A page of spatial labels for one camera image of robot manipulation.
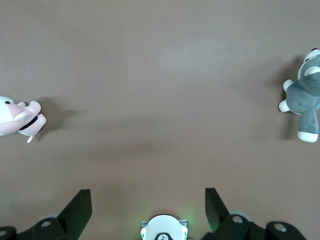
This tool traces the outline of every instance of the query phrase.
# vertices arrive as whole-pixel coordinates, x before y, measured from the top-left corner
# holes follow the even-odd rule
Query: stuffed animal
[[[0,136],[18,132],[30,136],[27,140],[30,143],[47,122],[40,110],[37,101],[26,106],[24,102],[15,104],[10,98],[0,96]]]
[[[305,57],[297,80],[285,81],[283,89],[286,99],[280,102],[280,111],[300,115],[298,137],[314,143],[319,133],[316,111],[320,108],[320,51],[317,48]]]

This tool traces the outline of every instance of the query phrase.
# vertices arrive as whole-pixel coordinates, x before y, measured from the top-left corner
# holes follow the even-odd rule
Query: gray and white stuffed dog
[[[305,57],[297,80],[285,81],[283,89],[286,99],[280,102],[280,111],[301,115],[298,137],[314,143],[319,134],[316,111],[320,108],[320,50],[315,48]]]

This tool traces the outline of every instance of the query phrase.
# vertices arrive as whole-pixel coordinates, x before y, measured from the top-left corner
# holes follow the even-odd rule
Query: white device
[[[187,240],[188,221],[170,215],[158,215],[141,222],[142,240]]]

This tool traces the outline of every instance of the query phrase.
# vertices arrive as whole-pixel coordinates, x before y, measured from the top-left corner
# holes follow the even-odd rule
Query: pink plush toy
[[[18,132],[30,136],[27,143],[31,143],[47,122],[46,117],[39,114],[40,110],[37,101],[26,106],[24,102],[15,104],[10,98],[0,96],[0,136]]]

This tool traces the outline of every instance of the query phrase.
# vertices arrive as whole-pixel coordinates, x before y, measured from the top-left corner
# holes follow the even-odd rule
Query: black band
[[[26,128],[28,128],[32,124],[34,124],[37,120],[38,120],[38,116],[35,116],[34,119],[32,119],[28,124],[26,124],[22,128],[20,128],[18,131],[25,130]]]

